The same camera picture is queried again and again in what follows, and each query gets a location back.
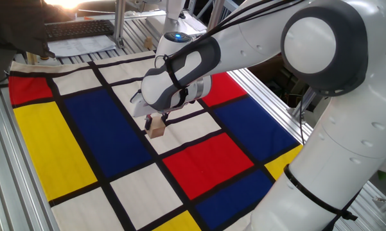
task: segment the yellow square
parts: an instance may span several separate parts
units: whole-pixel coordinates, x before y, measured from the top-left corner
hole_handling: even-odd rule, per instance
[[[14,113],[48,201],[97,181],[55,102]]]
[[[300,144],[291,151],[282,154],[277,159],[269,162],[268,164],[265,164],[265,167],[270,172],[272,177],[274,177],[274,179],[277,180],[281,176],[281,174],[284,172],[284,167],[293,161],[293,159],[298,155],[302,148],[303,146]]]
[[[201,231],[197,223],[188,211],[165,222],[153,231]]]

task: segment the wooden block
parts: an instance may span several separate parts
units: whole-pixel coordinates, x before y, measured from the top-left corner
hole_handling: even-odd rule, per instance
[[[153,39],[151,37],[146,37],[146,40],[144,40],[144,47],[147,49],[153,49]]]
[[[150,129],[146,130],[146,132],[150,139],[154,139],[156,137],[163,136],[165,129],[166,129],[166,125],[161,120],[161,117],[155,116],[155,117],[152,117],[152,123],[150,125]]]
[[[30,65],[36,65],[37,63],[37,55],[31,54],[30,52],[26,52],[27,54],[27,61]]]

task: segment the keyboard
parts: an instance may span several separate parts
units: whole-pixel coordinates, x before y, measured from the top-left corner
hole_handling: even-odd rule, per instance
[[[109,20],[51,23],[45,27],[48,42],[114,33],[114,25]]]

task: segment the blue square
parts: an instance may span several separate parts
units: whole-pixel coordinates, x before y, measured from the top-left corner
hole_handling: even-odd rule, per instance
[[[259,202],[271,187],[271,181],[257,170],[199,203],[196,209],[212,230],[253,203]]]
[[[74,96],[64,103],[106,177],[151,159],[106,90]]]
[[[297,142],[252,98],[245,98],[217,108],[215,114],[260,161]]]

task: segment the mondrian pattern mat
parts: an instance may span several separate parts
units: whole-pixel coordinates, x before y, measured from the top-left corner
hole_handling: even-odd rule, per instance
[[[130,98],[154,55],[13,63],[15,116],[61,230],[242,231],[300,151],[227,73],[149,139]]]

